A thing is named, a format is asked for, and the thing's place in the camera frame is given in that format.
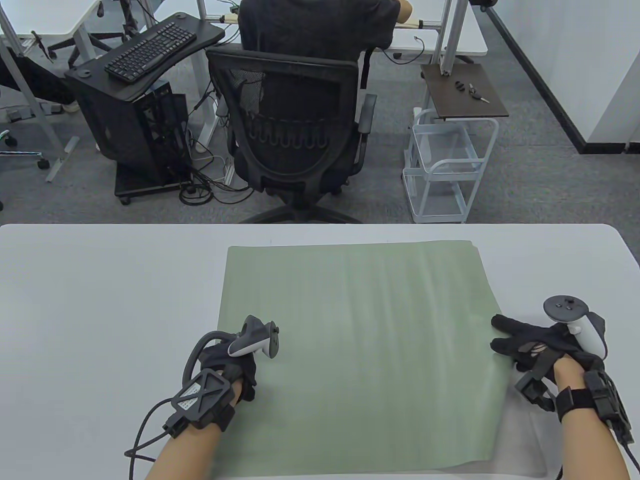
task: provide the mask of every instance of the mesh chair back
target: mesh chair back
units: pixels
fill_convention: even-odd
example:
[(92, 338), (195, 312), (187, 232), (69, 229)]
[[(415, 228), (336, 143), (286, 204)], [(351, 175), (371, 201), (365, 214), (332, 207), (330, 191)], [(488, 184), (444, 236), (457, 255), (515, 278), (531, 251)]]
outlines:
[(358, 65), (253, 51), (207, 51), (249, 183), (318, 182), (352, 136)]

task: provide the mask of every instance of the white wire basket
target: white wire basket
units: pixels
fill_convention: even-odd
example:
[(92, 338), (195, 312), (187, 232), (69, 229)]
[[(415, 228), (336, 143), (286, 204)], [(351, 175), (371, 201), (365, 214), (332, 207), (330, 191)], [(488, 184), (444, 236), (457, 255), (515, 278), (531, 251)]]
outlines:
[[(494, 118), (462, 118), (421, 124), (435, 118), (432, 109), (415, 117), (409, 148), (405, 150), (403, 180), (416, 223), (464, 223), (495, 139), (499, 124)], [(469, 122), (493, 124), (491, 140), (478, 157), (469, 137)]]

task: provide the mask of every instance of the green paper sheet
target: green paper sheet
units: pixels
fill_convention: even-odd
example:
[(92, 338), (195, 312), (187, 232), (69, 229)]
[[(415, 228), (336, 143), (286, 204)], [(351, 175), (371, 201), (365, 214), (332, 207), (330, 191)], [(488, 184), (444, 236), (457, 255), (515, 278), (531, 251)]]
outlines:
[(231, 247), (219, 329), (280, 327), (216, 454), (228, 477), (406, 472), (488, 460), (510, 362), (468, 241)]

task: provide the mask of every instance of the white desk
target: white desk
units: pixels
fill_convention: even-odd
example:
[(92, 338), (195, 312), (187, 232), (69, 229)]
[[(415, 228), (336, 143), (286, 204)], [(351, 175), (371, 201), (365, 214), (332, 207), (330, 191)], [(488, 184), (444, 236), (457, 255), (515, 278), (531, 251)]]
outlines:
[(99, 0), (2, 0), (15, 32), (31, 36), (73, 35), (91, 15)]
[[(440, 20), (442, 18), (442, 0), (413, 0), (413, 13), (412, 18), (420, 20)], [(207, 7), (207, 13), (209, 15), (224, 15), (229, 13), (229, 4), (223, 3), (220, 0), (205, 0)], [(158, 21), (162, 21), (165, 18), (173, 15), (175, 12), (185, 12), (194, 17), (198, 17), (198, 6), (195, 0), (164, 0), (160, 7), (156, 10), (154, 16)], [(453, 14), (449, 16), (449, 23), (447, 25), (447, 32), (444, 38), (444, 45), (447, 44), (449, 38), (449, 32), (451, 30), (451, 22), (453, 21)], [(230, 38), (237, 31), (237, 26), (231, 25), (227, 30), (225, 38)], [(394, 31), (394, 41), (391, 43), (389, 51), (391, 52), (412, 52), (414, 55), (416, 52), (422, 50), (422, 44), (413, 39), (414, 35), (417, 35), (424, 41), (425, 45), (425, 60), (428, 60), (428, 55), (433, 52), (435, 48), (437, 33), (433, 30), (402, 30), (396, 29)], [(240, 43), (240, 37), (236, 38), (233, 43)], [(482, 56), (486, 55), (487, 46), (484, 42), (482, 32), (478, 26), (476, 16), (471, 10), (471, 6), (467, 6), (467, 15), (462, 27), (462, 34), (460, 35), (460, 42), (458, 44), (458, 54), (469, 56)]]
[[(566, 293), (605, 317), (607, 370), (640, 430), (640, 269), (605, 225), (5, 225), (0, 477), (126, 478), (122, 453), (144, 414), (175, 394), (193, 344), (216, 326), (229, 246), (437, 239), (468, 239), (479, 248), (507, 315), (550, 324), (543, 300)], [(147, 438), (168, 414), (152, 417)], [(556, 426), (553, 435), (545, 423)], [(557, 420), (540, 411), (536, 426), (553, 479)], [(640, 455), (637, 444), (631, 448)], [(137, 478), (144, 463), (136, 465)], [(631, 476), (640, 479), (635, 470)]]

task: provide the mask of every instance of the white wall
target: white wall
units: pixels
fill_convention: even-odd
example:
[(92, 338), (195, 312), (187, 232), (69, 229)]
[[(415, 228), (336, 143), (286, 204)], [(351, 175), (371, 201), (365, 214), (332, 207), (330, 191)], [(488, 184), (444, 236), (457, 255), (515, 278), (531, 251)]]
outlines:
[[(639, 0), (499, 0), (494, 10), (585, 140), (629, 140), (638, 122), (607, 108), (640, 52)], [(626, 102), (640, 113), (637, 92)]]

